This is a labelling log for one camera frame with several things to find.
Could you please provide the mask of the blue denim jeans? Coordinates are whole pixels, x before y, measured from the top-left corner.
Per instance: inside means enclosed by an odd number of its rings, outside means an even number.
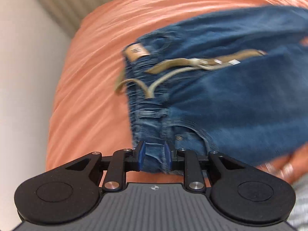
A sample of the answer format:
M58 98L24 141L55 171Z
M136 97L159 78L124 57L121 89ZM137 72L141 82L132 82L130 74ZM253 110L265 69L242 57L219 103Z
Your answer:
M262 6L203 14L146 34L127 46L125 78L147 86L145 71L166 59L211 59L245 49L264 56L223 69L177 74L147 99L127 83L133 145L144 141L142 171L167 173L164 143L199 155L219 151L249 165L307 142L307 9Z

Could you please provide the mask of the olive fabric belt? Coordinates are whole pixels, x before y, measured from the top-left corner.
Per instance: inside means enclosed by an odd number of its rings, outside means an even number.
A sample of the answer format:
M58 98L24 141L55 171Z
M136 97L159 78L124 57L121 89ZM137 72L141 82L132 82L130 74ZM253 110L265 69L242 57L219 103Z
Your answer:
M166 59L150 69L147 69L145 73L147 74L160 74L168 69L173 69L172 71L164 74L162 77L158 78L151 85L147 86L143 81L136 78L125 78L125 72L122 71L115 83L115 92L119 94L123 89L124 85L127 83L135 83L137 84L144 93L145 98L152 99L155 97L155 89L162 83L166 82L171 77L195 70L206 70L206 71L214 71L223 69L229 66L234 66L240 64L240 62L258 56L264 56L267 53L258 49L245 49L230 55L225 56L217 56L211 59Z

